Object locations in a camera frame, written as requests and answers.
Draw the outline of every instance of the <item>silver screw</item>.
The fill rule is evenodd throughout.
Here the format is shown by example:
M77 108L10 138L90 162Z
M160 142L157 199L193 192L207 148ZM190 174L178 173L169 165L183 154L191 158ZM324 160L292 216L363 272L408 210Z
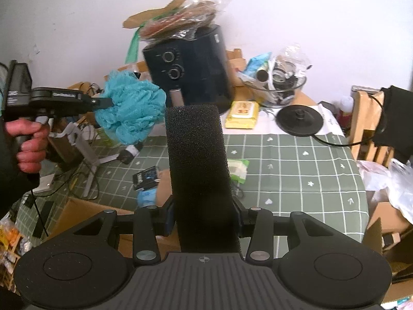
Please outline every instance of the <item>silver screw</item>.
M136 257L142 261L150 261L156 258L156 253L153 250L141 250L136 254Z
M263 250L256 250L249 255L253 260L265 261L270 258L270 254L264 252Z

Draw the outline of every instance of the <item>white wall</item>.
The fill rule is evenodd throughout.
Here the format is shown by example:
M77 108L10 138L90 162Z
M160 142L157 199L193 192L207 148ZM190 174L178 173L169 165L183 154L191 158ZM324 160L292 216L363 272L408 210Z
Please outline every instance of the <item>white wall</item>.
M28 61L36 86L103 84L134 32L122 22L169 1L0 0L0 61ZM304 92L315 101L353 84L410 86L413 0L232 0L217 23L246 58L300 43L313 63Z

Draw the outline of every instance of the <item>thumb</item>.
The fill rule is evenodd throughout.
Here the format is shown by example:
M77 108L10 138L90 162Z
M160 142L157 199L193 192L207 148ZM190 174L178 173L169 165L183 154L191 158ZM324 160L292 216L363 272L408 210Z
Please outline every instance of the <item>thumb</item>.
M32 122L27 119L19 119L6 122L6 131L11 136L32 135L37 132L42 124L40 122Z

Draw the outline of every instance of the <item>green checkered tablecloth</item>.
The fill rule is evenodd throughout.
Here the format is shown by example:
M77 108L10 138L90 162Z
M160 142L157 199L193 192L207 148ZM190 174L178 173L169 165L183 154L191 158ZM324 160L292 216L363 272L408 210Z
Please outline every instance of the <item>green checkered tablecloth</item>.
M344 137L320 136L332 143L344 143ZM290 135L225 135L226 152L231 159L248 159L248 174L242 192L237 192L245 207L259 206L274 215L288 216L291 211L304 211L338 231L361 241L368 222L368 208L364 185L349 148L330 148L311 137ZM100 157L114 154L97 143ZM132 187L132 175L157 165L161 170L169 167L166 137L149 137L138 157L129 165L112 161L97 171L100 194L96 203L133 211L136 208L136 191ZM63 179L59 179L57 188ZM79 178L74 193L80 195L85 179ZM93 186L89 198L97 195ZM65 205L66 186L48 198L55 207L48 225L52 230ZM17 226L30 236L37 221L36 210L21 206ZM35 245L39 239L33 238ZM241 239L245 253L249 239ZM288 251L286 237L274 237L275 255Z

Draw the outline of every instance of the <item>green and white packet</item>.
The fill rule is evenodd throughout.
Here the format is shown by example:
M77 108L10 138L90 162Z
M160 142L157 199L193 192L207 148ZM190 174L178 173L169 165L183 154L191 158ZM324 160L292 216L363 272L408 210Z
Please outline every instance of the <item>green and white packet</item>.
M247 177L247 168L249 160L247 159L228 159L228 168L231 179L238 183L244 184Z

